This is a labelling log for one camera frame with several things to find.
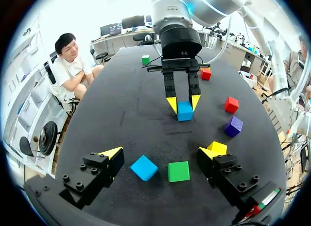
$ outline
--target red cube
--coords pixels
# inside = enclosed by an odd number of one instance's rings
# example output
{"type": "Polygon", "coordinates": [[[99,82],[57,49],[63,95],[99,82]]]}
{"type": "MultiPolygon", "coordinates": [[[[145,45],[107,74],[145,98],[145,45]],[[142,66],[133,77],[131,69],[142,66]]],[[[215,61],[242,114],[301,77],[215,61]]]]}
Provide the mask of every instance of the red cube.
{"type": "Polygon", "coordinates": [[[225,111],[229,113],[235,113],[239,108],[239,101],[229,96],[227,101],[225,102],[225,111]]]}
{"type": "Polygon", "coordinates": [[[201,69],[201,79],[209,80],[211,76],[212,76],[212,72],[210,71],[210,68],[201,69]]]}

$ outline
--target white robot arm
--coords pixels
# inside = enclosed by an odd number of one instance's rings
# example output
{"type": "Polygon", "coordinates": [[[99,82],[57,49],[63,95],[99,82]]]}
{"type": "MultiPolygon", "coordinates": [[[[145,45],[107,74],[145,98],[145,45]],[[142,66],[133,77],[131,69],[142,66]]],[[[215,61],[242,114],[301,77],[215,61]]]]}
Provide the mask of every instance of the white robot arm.
{"type": "MultiPolygon", "coordinates": [[[[244,19],[254,34],[260,49],[264,55],[272,55],[272,73],[274,75],[274,89],[278,91],[288,88],[287,77],[283,60],[277,49],[275,41],[267,41],[258,26],[254,14],[247,7],[249,1],[241,0],[152,0],[154,31],[161,40],[161,34],[175,26],[192,28],[192,20],[203,25],[211,26],[224,17],[237,11],[244,19]]],[[[283,91],[276,95],[277,98],[269,98],[271,105],[270,118],[278,132],[281,130],[292,137],[297,132],[311,136],[311,114],[299,112],[296,107],[297,99],[307,81],[311,68],[311,59],[307,57],[305,68],[296,89],[287,95],[283,91]]]]}

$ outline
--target office chair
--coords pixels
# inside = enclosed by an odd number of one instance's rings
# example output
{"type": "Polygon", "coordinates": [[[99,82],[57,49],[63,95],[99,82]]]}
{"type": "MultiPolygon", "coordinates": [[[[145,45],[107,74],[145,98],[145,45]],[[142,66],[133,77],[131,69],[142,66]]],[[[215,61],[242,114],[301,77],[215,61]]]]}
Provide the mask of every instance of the office chair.
{"type": "Polygon", "coordinates": [[[91,55],[96,59],[96,60],[102,60],[103,64],[104,64],[104,58],[108,56],[108,53],[107,52],[103,52],[99,55],[97,55],[96,57],[94,56],[94,53],[95,53],[95,50],[94,49],[91,49],[90,50],[91,52],[91,55]]]}
{"type": "Polygon", "coordinates": [[[30,143],[26,137],[21,137],[19,140],[20,151],[31,157],[46,158],[53,151],[54,145],[60,147],[60,144],[56,143],[57,135],[61,132],[57,132],[57,125],[55,122],[49,121],[41,130],[39,138],[39,151],[31,150],[30,143]],[[34,156],[34,152],[40,152],[44,156],[34,156]]]}
{"type": "Polygon", "coordinates": [[[140,45],[147,45],[147,40],[154,40],[153,33],[137,33],[133,36],[133,40],[139,41],[140,45]]]}

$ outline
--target computer monitor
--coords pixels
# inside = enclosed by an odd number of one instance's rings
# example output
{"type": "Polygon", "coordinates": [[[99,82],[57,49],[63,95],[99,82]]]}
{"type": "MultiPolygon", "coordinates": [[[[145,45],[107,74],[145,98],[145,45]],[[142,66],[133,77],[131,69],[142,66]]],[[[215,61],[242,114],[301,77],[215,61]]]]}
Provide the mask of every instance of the computer monitor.
{"type": "Polygon", "coordinates": [[[110,27],[110,35],[121,34],[122,25],[110,27]]]}
{"type": "Polygon", "coordinates": [[[112,23],[101,27],[101,36],[110,34],[110,27],[117,26],[118,23],[112,23]]]}
{"type": "Polygon", "coordinates": [[[145,25],[144,16],[133,16],[133,17],[122,19],[123,29],[139,27],[139,26],[144,26],[144,25],[145,25]]]}
{"type": "Polygon", "coordinates": [[[146,23],[152,24],[152,18],[151,18],[151,16],[146,16],[146,23]]]}

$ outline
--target black table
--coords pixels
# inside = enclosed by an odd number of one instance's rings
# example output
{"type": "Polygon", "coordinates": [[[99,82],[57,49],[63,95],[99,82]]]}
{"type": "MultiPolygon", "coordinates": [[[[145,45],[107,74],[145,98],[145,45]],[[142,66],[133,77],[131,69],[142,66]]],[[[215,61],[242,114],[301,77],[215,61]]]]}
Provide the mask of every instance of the black table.
{"type": "MultiPolygon", "coordinates": [[[[178,122],[165,99],[163,75],[141,69],[141,56],[157,57],[151,46],[119,51],[87,90],[68,126],[58,159],[56,179],[79,168],[83,156],[124,147],[125,164],[109,189],[104,188],[83,210],[122,226],[230,225],[238,209],[212,189],[196,165],[199,147],[213,141],[228,145],[240,164],[260,181],[286,187],[284,158],[276,131],[248,84],[227,62],[212,64],[210,81],[200,80],[202,96],[190,122],[178,122]],[[239,100],[235,113],[243,129],[235,138],[224,134],[232,114],[224,111],[228,96],[239,100]],[[159,171],[148,182],[130,166],[146,155],[159,171]],[[190,181],[169,183],[167,165],[189,161],[190,181]]],[[[204,61],[215,56],[205,48],[204,61]]],[[[178,101],[188,100],[185,72],[175,72],[178,101]]],[[[270,214],[281,214],[283,203],[270,214]]]]}

